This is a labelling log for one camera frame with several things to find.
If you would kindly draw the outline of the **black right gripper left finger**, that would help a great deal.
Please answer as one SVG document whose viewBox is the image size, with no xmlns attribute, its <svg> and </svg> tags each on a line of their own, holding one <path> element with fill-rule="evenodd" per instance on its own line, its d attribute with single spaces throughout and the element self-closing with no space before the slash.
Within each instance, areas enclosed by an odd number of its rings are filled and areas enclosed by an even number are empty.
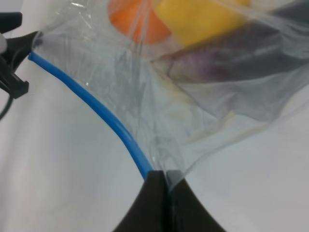
<svg viewBox="0 0 309 232">
<path fill-rule="evenodd" d="M 115 232 L 166 232 L 169 228 L 169 197 L 162 171 L 149 171 L 133 205 Z"/>
</svg>

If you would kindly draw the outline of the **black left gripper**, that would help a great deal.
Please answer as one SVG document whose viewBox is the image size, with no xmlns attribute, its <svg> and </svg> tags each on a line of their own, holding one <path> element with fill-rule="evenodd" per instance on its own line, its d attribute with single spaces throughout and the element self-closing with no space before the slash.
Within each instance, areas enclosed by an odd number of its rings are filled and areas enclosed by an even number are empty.
<svg viewBox="0 0 309 232">
<path fill-rule="evenodd" d="M 28 93 L 29 83 L 23 81 L 15 72 L 22 61 L 31 53 L 37 31 L 7 39 L 3 35 L 21 26 L 21 12 L 0 14 L 0 88 L 13 99 Z"/>
</svg>

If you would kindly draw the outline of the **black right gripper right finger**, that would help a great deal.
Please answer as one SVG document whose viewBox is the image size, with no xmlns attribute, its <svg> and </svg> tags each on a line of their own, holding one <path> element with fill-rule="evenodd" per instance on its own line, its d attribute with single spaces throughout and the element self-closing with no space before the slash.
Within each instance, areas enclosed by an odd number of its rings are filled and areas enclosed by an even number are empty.
<svg viewBox="0 0 309 232">
<path fill-rule="evenodd" d="M 182 177 L 181 171 L 167 171 L 170 232 L 224 232 L 222 226 L 202 206 Z"/>
</svg>

